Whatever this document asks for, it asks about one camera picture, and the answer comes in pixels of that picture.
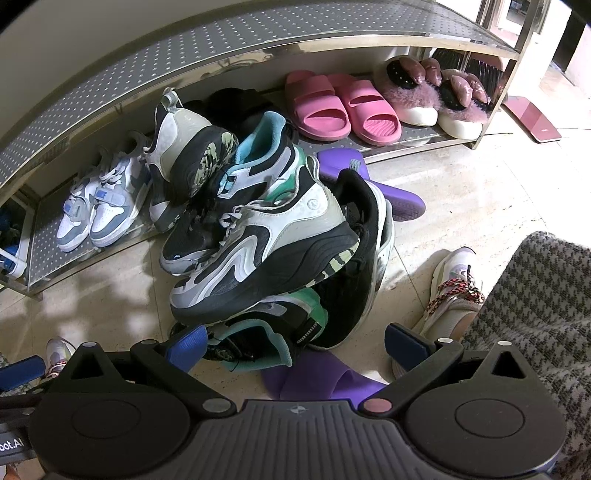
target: sneaker with teal lining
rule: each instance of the sneaker with teal lining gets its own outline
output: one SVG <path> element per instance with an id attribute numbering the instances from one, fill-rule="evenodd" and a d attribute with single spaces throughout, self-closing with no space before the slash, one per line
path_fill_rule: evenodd
<path id="1" fill-rule="evenodd" d="M 206 360 L 221 361 L 230 371 L 286 365 L 317 338 L 328 315 L 311 288 L 267 297 L 247 311 L 207 329 Z"/>
<path id="2" fill-rule="evenodd" d="M 264 113 L 255 131 L 236 150 L 235 161 L 201 189 L 166 240 L 160 265 L 172 275 L 190 274 L 219 249 L 224 213 L 263 199 L 280 200 L 295 188 L 297 167 L 306 156 L 283 133 L 285 118 Z"/>

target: red flat device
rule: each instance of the red flat device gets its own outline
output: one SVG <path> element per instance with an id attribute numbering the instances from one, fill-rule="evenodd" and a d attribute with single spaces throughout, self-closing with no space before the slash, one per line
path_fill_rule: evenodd
<path id="1" fill-rule="evenodd" d="M 527 98 L 507 95 L 503 105 L 536 142 L 553 142 L 562 138 L 550 120 Z"/>

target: fuzzy slipper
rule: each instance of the fuzzy slipper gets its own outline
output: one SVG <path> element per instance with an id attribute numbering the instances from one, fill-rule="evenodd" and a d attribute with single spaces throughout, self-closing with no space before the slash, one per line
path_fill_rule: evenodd
<path id="1" fill-rule="evenodd" d="M 441 83 L 437 60 L 419 63 L 407 55 L 388 59 L 374 70 L 374 82 L 404 123 L 419 127 L 437 123 Z"/>
<path id="2" fill-rule="evenodd" d="M 441 108 L 437 123 L 454 138 L 476 140 L 488 120 L 490 99 L 476 75 L 447 69 L 441 72 Z"/>

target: black shoe sole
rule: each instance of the black shoe sole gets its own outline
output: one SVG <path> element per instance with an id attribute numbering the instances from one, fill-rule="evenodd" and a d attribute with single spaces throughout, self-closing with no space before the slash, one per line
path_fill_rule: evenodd
<path id="1" fill-rule="evenodd" d="M 179 309 L 170 306 L 184 325 L 212 325 L 252 307 L 271 295 L 299 290 L 339 271 L 359 246 L 359 237 L 347 222 L 273 252 L 243 282 L 201 302 Z"/>
<path id="2" fill-rule="evenodd" d="M 209 177 L 232 159 L 237 147 L 236 136 L 223 128 L 210 125 L 197 132 L 170 169 L 177 198 L 194 197 Z"/>

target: slide sandal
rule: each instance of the slide sandal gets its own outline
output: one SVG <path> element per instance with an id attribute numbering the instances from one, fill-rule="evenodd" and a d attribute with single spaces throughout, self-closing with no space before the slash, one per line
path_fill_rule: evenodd
<path id="1" fill-rule="evenodd" d="M 360 139 L 378 146 L 396 143 L 402 134 L 398 115 L 370 80 L 358 80 L 346 73 L 328 75 L 328 80 Z"/>
<path id="2" fill-rule="evenodd" d="M 268 111 L 285 116 L 277 105 L 254 89 L 224 88 L 210 95 L 207 112 L 203 115 L 214 125 L 230 130 L 242 141 L 254 131 Z M 284 133 L 293 143 L 298 143 L 298 132 L 289 120 L 285 123 Z"/>
<path id="3" fill-rule="evenodd" d="M 274 400 L 318 401 L 349 399 L 357 408 L 386 385 L 358 374 L 330 352 L 305 349 L 293 367 L 261 370 L 262 381 Z"/>
<path id="4" fill-rule="evenodd" d="M 361 177 L 376 185 L 384 197 L 392 204 L 392 218 L 395 222 L 406 222 L 419 218 L 425 213 L 426 206 L 422 198 L 413 192 L 385 185 L 369 178 L 369 172 L 363 155 L 354 148 L 329 148 L 320 150 L 316 157 L 320 165 L 320 178 L 335 182 L 344 168 L 355 170 Z"/>
<path id="5" fill-rule="evenodd" d="M 291 72 L 285 80 L 285 101 L 294 124 L 307 137 L 334 141 L 351 133 L 347 111 L 326 75 Z"/>

